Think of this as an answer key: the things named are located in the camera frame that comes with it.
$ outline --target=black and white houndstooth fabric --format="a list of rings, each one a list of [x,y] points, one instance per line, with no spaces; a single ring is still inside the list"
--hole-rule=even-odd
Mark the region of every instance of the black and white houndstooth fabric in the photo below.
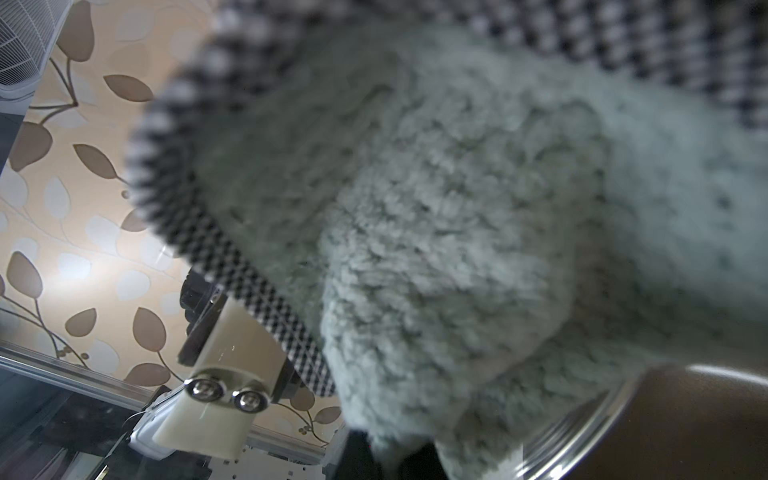
[[[224,0],[213,35],[131,138],[131,198],[156,234],[244,303],[320,396],[335,389],[319,347],[206,212],[190,139],[214,110],[236,111],[273,87],[308,29],[370,15],[463,23],[543,55],[700,91],[747,127],[768,131],[764,0]]]

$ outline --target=wall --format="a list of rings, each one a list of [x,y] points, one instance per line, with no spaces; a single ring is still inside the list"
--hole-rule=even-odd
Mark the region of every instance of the wall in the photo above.
[[[134,216],[122,152],[211,12],[209,0],[72,6],[0,175],[0,338],[148,388],[186,377],[175,356],[189,266]],[[257,424],[322,445],[304,427],[330,440],[338,401],[310,396]]]

